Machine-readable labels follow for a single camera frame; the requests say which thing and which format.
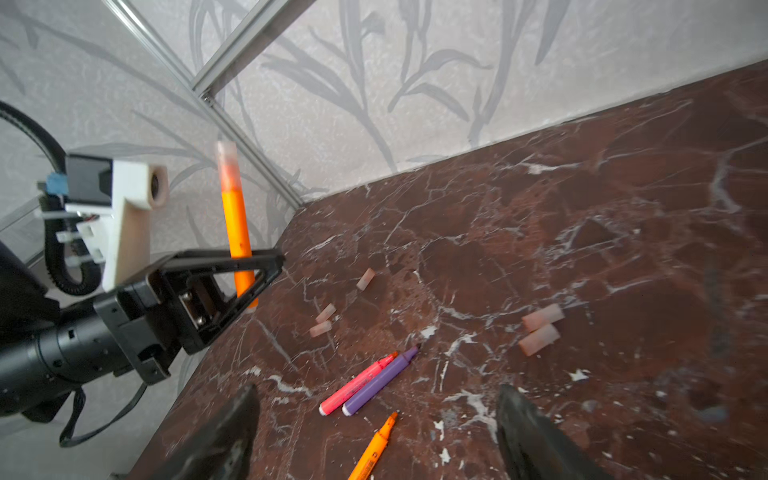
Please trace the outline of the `pink marker pen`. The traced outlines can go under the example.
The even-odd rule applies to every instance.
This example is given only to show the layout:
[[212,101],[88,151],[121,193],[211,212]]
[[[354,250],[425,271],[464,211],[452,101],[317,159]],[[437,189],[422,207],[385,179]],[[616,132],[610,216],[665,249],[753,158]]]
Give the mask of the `pink marker pen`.
[[326,400],[324,400],[318,407],[319,413],[322,416],[328,416],[333,411],[341,407],[347,400],[349,400],[354,394],[356,394],[379,373],[381,373],[390,363],[392,363],[398,355],[398,352],[393,352],[392,354],[371,364],[359,375],[354,377],[343,387],[341,387]]

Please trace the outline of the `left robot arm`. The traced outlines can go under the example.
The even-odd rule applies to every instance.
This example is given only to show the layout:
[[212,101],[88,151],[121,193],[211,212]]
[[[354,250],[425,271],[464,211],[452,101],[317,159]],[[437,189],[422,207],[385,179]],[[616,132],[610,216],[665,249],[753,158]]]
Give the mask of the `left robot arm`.
[[278,249],[168,255],[114,289],[63,308],[1,249],[1,413],[52,420],[69,393],[135,371],[169,377],[180,351],[206,349],[282,272]]

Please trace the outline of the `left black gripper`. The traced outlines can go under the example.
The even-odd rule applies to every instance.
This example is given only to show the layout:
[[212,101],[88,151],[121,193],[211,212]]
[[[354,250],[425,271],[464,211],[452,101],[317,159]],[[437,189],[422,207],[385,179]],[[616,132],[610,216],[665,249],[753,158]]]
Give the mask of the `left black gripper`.
[[94,341],[97,365],[114,376],[134,371],[147,385],[169,378],[179,352],[211,346],[281,275],[284,262],[278,249],[244,258],[186,250],[157,263],[160,300],[133,287],[93,297],[90,306],[106,329]]

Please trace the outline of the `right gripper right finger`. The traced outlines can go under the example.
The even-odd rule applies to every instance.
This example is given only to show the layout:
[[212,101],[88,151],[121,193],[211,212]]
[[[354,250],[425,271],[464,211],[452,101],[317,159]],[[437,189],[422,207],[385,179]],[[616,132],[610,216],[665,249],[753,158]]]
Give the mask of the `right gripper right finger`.
[[609,479],[611,476],[525,396],[500,386],[497,443],[511,479]]

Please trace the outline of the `purple marker pen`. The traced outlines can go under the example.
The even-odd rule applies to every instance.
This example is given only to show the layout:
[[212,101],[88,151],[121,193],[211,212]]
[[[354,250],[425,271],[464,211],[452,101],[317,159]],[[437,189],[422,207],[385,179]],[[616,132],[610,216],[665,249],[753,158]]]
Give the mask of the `purple marker pen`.
[[420,351],[420,348],[421,344],[417,343],[409,350],[397,356],[387,367],[344,403],[342,406],[343,414],[345,416],[356,414],[411,363],[413,358]]

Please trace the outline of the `pen cap pair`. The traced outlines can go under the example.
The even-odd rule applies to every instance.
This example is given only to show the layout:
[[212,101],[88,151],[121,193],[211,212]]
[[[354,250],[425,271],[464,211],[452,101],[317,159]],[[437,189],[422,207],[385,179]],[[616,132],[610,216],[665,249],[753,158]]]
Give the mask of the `pen cap pair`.
[[317,323],[315,326],[313,326],[309,330],[309,333],[312,338],[316,338],[320,335],[323,335],[329,332],[332,329],[332,326],[333,326],[332,322],[330,320],[326,320],[326,321]]
[[320,324],[329,321],[336,312],[334,304],[328,304],[316,317],[315,321]]

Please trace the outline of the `orange marker pen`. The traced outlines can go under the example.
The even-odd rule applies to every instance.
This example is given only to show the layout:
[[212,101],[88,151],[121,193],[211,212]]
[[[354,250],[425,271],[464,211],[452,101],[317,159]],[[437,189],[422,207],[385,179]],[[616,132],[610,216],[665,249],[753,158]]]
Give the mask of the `orange marker pen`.
[[396,424],[398,413],[393,412],[385,424],[374,434],[363,455],[357,462],[348,480],[366,480],[386,449],[393,427]]
[[[240,189],[228,189],[223,190],[221,196],[231,257],[250,257],[252,249],[243,193]],[[234,281],[237,296],[241,297],[254,284],[255,273],[238,271]]]

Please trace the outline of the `pen cap left pair upper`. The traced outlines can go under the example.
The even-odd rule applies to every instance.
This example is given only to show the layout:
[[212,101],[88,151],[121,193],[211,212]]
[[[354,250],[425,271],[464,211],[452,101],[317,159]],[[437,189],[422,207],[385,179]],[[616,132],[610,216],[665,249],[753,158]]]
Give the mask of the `pen cap left pair upper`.
[[329,321],[336,312],[334,304],[328,304],[316,317],[315,321],[320,324]]

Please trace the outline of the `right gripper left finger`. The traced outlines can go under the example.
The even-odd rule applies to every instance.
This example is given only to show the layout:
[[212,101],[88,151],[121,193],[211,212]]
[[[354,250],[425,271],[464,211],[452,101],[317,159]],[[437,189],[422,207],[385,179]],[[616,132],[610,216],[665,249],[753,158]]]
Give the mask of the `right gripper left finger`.
[[253,384],[242,387],[205,425],[145,479],[245,479],[257,436],[260,401]]

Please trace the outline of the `pen cap left pair lower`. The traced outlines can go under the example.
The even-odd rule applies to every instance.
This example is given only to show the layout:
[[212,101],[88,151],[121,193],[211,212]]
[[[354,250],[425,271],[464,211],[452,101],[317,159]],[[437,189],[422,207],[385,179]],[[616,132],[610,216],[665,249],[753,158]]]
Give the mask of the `pen cap left pair lower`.
[[323,335],[329,332],[332,329],[332,326],[333,326],[332,322],[330,320],[326,320],[326,321],[317,323],[315,326],[313,326],[309,330],[309,333],[312,338],[316,338],[320,335]]

